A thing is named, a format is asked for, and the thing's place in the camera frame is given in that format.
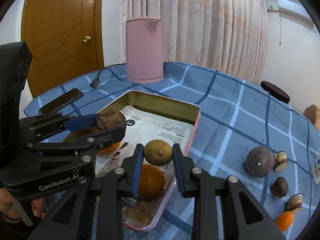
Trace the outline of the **person's left hand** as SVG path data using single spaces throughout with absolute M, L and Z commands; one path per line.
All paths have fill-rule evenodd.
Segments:
M 21 220 L 22 207 L 6 188 L 1 188 L 1 216 L 5 222 L 14 224 Z M 31 210 L 35 217 L 43 218 L 46 210 L 46 198 L 31 201 Z

